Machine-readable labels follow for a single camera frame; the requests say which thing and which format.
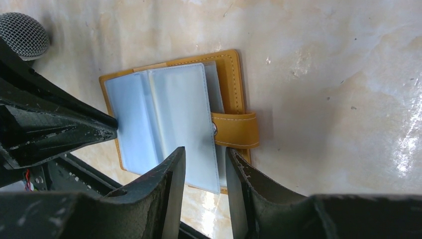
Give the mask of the yellow leather card holder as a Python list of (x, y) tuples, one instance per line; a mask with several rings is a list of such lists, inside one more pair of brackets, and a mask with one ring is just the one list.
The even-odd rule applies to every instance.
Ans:
[(234, 49), (103, 75), (99, 82), (118, 123), (115, 143), (125, 171), (145, 174), (183, 146), (186, 184), (225, 194), (225, 150), (250, 162), (250, 150), (260, 144)]

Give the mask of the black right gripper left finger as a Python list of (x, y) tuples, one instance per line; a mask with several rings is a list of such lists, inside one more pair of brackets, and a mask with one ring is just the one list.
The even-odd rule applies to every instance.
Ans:
[(105, 238), (176, 239), (186, 174), (186, 150), (106, 195)]

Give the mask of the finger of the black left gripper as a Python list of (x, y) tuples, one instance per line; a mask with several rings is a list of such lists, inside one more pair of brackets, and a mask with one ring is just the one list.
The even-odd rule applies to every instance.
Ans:
[(36, 97), (64, 107), (94, 122), (117, 128), (116, 119), (78, 100), (38, 74), (3, 39), (0, 40), (0, 77), (14, 87)]
[(0, 107), (0, 164), (8, 170), (40, 165), (82, 147), (116, 138), (117, 122), (74, 119)]

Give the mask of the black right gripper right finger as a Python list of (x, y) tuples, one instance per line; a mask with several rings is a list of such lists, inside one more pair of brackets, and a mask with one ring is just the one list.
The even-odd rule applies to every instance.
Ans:
[(235, 149), (226, 149), (225, 163), (235, 239), (316, 238), (312, 201), (270, 179)]

